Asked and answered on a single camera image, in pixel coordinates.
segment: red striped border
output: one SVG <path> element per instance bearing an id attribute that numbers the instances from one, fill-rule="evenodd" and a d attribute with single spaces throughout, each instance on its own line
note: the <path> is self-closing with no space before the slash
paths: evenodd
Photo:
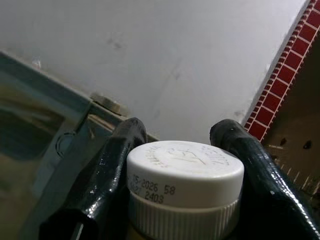
<path id="1" fill-rule="evenodd" d="M 311 0 L 295 27 L 244 128 L 262 141 L 320 30 L 320 0 Z"/>

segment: white plastic container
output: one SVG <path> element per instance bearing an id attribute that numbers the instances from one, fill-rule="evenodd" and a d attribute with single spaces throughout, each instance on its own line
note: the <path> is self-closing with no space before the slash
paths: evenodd
<path id="1" fill-rule="evenodd" d="M 188 141 L 141 145 L 127 157 L 129 219 L 154 240 L 219 240 L 234 229 L 244 166 L 220 148 Z"/>

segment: white bottle cap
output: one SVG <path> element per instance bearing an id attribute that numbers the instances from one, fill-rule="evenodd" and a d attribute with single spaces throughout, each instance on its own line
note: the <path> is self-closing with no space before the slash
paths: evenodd
<path id="1" fill-rule="evenodd" d="M 129 218 L 155 240 L 217 240 L 238 222 L 244 166 L 220 148 L 157 141 L 127 157 Z"/>

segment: white surface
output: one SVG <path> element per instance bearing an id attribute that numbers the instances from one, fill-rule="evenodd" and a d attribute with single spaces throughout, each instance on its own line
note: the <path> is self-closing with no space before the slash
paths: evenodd
<path id="1" fill-rule="evenodd" d="M 2 0 L 0 47 L 127 105 L 162 140 L 239 122 L 306 0 Z"/>
<path id="2" fill-rule="evenodd" d="M 127 157 L 131 192 L 178 208 L 215 208 L 238 200 L 244 166 L 232 154 L 206 144 L 157 141 Z"/>

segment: gray wall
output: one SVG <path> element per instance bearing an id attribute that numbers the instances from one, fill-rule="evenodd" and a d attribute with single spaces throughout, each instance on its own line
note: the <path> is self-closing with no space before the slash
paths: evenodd
<path id="1" fill-rule="evenodd" d="M 0 47 L 163 140 L 243 122 L 306 0 L 2 0 Z"/>

